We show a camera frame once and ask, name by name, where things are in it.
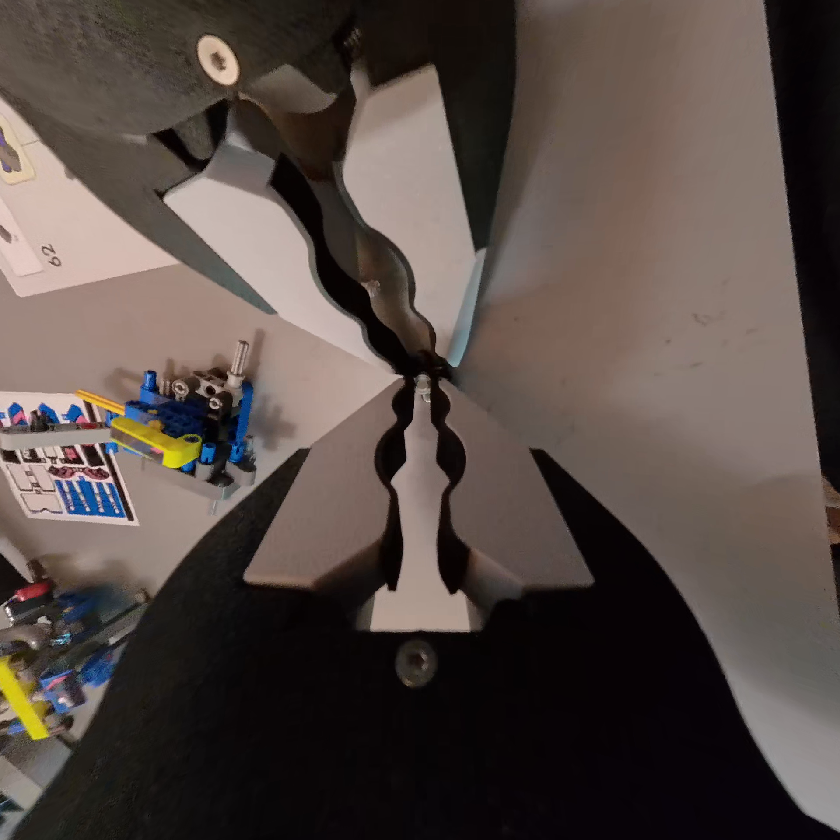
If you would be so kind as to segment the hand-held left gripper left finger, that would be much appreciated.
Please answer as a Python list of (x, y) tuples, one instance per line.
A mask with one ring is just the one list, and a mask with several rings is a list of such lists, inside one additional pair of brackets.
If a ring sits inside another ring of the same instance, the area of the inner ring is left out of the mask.
[(316, 441), (250, 561), (244, 581), (309, 592), (371, 626), (375, 594), (396, 588), (403, 530), (393, 480), (406, 462), (412, 383), (380, 394)]

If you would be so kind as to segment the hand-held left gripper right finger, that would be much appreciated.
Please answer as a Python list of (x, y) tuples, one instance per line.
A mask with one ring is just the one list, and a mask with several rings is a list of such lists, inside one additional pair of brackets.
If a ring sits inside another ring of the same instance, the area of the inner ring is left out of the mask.
[(430, 397), (436, 465), (447, 486), (437, 526), (445, 589), (480, 630), (502, 602), (594, 585), (582, 551), (528, 446), (449, 381)]

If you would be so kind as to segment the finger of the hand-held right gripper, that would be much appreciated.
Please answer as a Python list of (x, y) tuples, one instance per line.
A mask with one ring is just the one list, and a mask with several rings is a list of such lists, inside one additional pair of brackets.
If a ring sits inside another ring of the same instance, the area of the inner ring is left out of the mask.
[(282, 319), (396, 375), (411, 357), (329, 250), (319, 201), (285, 155), (223, 140), (164, 203)]
[(373, 86), (353, 69), (356, 107), (340, 185), (406, 269), (410, 311), (457, 368), (473, 327), (487, 248), (474, 244), (437, 70)]

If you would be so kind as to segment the black lego connector piece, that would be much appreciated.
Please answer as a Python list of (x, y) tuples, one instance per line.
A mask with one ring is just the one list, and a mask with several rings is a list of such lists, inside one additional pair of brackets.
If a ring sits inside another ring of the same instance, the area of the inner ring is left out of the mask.
[(420, 351), (409, 356), (405, 376), (411, 376), (415, 380), (419, 375), (427, 375), (433, 381), (451, 382), (453, 373), (454, 369), (445, 358), (437, 353)]

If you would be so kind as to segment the small blue yellow lego assembly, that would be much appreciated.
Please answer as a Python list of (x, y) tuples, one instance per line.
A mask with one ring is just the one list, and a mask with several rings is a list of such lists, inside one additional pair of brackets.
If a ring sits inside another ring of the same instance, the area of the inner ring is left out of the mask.
[[(154, 477), (171, 480), (207, 500), (215, 512), (220, 502), (256, 480), (257, 463), (249, 432), (255, 390), (246, 375), (249, 343), (240, 340), (227, 369), (217, 367), (165, 377), (143, 373), (137, 398), (117, 402), (85, 390), (76, 396), (98, 406), (108, 417), (94, 431), (57, 426), (47, 432), (32, 420), (29, 432), (43, 443), (61, 438), (105, 440), (120, 455), (140, 460)], [(2, 446), (22, 444), (26, 437), (15, 429), (1, 434)]]

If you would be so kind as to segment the open lego instruction booklet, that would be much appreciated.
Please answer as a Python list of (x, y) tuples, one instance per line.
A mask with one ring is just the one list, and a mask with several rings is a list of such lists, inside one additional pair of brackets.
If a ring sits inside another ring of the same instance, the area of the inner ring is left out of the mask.
[(1, 271), (20, 298), (176, 266), (70, 175), (1, 99)]

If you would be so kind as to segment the lego sticker sheet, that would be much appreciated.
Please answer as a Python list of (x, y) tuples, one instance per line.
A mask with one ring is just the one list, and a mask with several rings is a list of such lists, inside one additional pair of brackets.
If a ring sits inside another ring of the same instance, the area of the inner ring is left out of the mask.
[(73, 393), (2, 392), (2, 434), (20, 429), (26, 437), (12, 448), (2, 446), (2, 489), (28, 519), (139, 524), (115, 445), (75, 437), (45, 444), (29, 432), (34, 419), (47, 432), (57, 426), (90, 432), (104, 427), (107, 417)]

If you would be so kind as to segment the large blue yellow lego assembly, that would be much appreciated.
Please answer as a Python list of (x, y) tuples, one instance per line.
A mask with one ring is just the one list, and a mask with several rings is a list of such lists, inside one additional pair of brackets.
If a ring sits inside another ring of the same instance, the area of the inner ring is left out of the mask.
[(112, 584), (67, 588), (36, 560), (24, 579), (2, 596), (2, 738), (60, 738), (89, 692), (109, 683), (152, 597)]

